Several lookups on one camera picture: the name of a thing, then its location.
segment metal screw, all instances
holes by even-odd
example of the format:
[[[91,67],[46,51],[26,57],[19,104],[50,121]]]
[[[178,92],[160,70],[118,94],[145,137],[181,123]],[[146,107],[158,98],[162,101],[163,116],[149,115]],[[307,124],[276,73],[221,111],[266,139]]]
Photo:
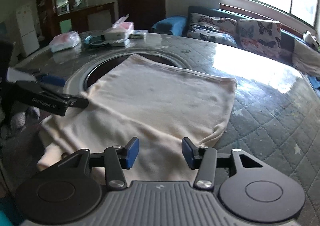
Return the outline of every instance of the metal screw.
[[[212,182],[208,180],[199,180],[198,182],[196,182],[196,186],[199,188],[207,189],[212,186]]]
[[[121,180],[112,180],[109,182],[109,185],[113,188],[121,188],[124,187],[124,182]]]

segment blue gripper pad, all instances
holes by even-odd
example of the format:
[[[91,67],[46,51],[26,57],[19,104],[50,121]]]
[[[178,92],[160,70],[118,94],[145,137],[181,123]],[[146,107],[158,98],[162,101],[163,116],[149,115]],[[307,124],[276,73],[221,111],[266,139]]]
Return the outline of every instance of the blue gripper pad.
[[[182,139],[181,148],[182,148],[182,154],[183,154],[184,159],[186,160],[189,168],[195,169],[195,159],[193,156],[193,151],[184,139]]]
[[[63,87],[66,83],[64,79],[53,75],[43,76],[40,81],[46,84],[52,84],[59,87]]]
[[[127,150],[127,157],[125,159],[126,168],[130,169],[133,167],[133,164],[136,160],[136,157],[139,153],[139,139],[135,139],[132,145]]]

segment circular table opening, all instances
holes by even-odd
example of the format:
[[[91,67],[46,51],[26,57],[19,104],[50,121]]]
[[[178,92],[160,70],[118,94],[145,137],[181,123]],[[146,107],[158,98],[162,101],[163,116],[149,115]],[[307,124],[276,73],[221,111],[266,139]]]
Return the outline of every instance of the circular table opening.
[[[146,54],[146,53],[140,53],[139,55],[149,60],[155,61],[157,63],[162,63],[162,64],[177,67],[173,62],[161,56]],[[121,64],[129,56],[130,55],[115,57],[113,59],[107,60],[101,63],[100,65],[98,65],[95,69],[92,70],[92,72],[87,76],[86,80],[84,81],[84,90],[86,91],[92,84],[95,84],[102,76],[104,76],[106,73],[110,72],[113,68]]]

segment plastic bag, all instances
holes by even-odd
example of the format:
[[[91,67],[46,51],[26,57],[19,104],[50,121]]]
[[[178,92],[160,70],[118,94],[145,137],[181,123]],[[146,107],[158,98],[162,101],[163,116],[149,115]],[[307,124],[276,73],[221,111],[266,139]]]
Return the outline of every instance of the plastic bag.
[[[134,30],[133,22],[125,22],[128,19],[129,15],[121,17],[116,23],[112,25],[112,28],[104,31],[105,40],[119,40],[119,39],[128,39],[129,35]]]
[[[49,43],[49,46],[51,51],[54,53],[57,51],[75,47],[77,44],[80,43],[80,41],[81,40],[78,32],[71,31],[54,37],[52,41]]]

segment white towel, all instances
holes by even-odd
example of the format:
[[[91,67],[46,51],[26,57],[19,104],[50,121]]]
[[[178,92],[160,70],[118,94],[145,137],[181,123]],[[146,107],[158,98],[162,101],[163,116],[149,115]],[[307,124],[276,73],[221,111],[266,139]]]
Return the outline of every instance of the white towel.
[[[50,150],[39,166],[54,164],[63,152],[87,148],[103,152],[140,139],[139,155],[127,182],[193,181],[181,152],[181,139],[213,147],[225,131],[236,80],[180,69],[132,55],[83,93],[84,109],[69,108],[64,117],[51,115],[42,127],[50,136]],[[99,169],[97,181],[104,179]]]

